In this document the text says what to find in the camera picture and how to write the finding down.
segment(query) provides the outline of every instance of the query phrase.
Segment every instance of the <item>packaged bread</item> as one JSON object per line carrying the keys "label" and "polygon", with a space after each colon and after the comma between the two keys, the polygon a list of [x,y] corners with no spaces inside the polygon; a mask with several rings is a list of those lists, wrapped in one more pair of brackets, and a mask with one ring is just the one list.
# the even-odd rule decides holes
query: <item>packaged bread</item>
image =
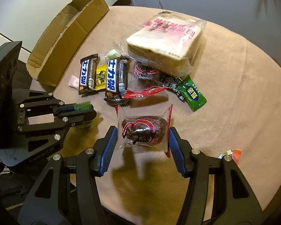
{"label": "packaged bread", "polygon": [[126,39],[128,54],[143,65],[173,77],[191,72],[206,21],[185,14],[161,12]]}

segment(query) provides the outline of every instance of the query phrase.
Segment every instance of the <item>blue oval label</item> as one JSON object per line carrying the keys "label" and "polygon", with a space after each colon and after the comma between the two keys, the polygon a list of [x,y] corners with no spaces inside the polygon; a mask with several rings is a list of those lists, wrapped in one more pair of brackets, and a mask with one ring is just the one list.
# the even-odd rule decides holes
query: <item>blue oval label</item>
{"label": "blue oval label", "polygon": [[187,86],[186,87],[186,93],[188,94],[188,96],[194,100],[194,101],[197,101],[199,99],[199,94],[198,92],[196,91],[196,89],[192,86]]}

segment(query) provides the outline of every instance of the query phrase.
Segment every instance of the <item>green wrapper held by gripper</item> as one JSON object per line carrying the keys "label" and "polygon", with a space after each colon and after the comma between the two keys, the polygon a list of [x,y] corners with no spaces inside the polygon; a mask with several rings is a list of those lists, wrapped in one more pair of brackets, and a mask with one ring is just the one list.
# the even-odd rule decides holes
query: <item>green wrapper held by gripper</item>
{"label": "green wrapper held by gripper", "polygon": [[187,76],[181,83],[177,84],[177,90],[185,97],[194,112],[207,102],[190,76]]}

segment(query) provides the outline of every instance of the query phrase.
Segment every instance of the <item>tan tablecloth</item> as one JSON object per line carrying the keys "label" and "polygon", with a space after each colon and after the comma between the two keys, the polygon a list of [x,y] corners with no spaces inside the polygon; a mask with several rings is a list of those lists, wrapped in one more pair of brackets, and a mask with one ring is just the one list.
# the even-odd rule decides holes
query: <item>tan tablecloth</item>
{"label": "tan tablecloth", "polygon": [[[54,96],[66,104],[91,101],[98,115],[90,130],[70,129],[60,151],[63,156],[92,147],[110,125],[117,125],[115,110],[105,103],[103,92],[82,98],[67,85],[71,75],[79,76],[80,59],[112,49],[114,40],[131,34],[158,11],[111,7],[78,49]],[[173,104],[171,125],[193,148],[213,157],[241,150],[239,167],[264,209],[281,184],[281,68],[242,36],[211,22],[193,65],[191,77],[207,99],[200,110],[193,113],[167,92],[133,100],[125,111],[162,115]],[[31,89],[48,90],[35,81]],[[176,224],[187,185],[172,158],[145,147],[116,151],[108,172],[97,179],[102,204],[136,224]]]}

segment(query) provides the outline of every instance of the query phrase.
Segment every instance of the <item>cardboard box flap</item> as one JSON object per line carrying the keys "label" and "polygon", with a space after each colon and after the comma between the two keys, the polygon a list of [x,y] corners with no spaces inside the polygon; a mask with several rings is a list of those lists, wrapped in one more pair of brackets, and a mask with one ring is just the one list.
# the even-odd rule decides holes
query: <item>cardboard box flap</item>
{"label": "cardboard box flap", "polygon": [[72,56],[109,11],[104,0],[73,0],[52,20],[27,61],[32,78],[57,86]]}

